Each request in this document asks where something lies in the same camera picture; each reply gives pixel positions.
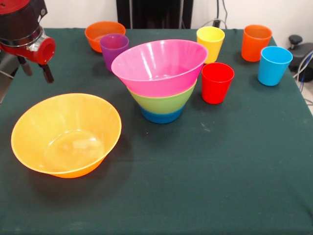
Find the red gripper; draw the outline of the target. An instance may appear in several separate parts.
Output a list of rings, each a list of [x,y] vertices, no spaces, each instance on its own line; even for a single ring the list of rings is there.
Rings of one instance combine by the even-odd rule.
[[[54,78],[47,64],[54,56],[56,44],[51,37],[42,36],[35,43],[21,47],[0,45],[5,52],[17,56],[17,59],[26,75],[32,75],[32,69],[26,59],[39,64],[43,69],[47,83],[53,83]]]

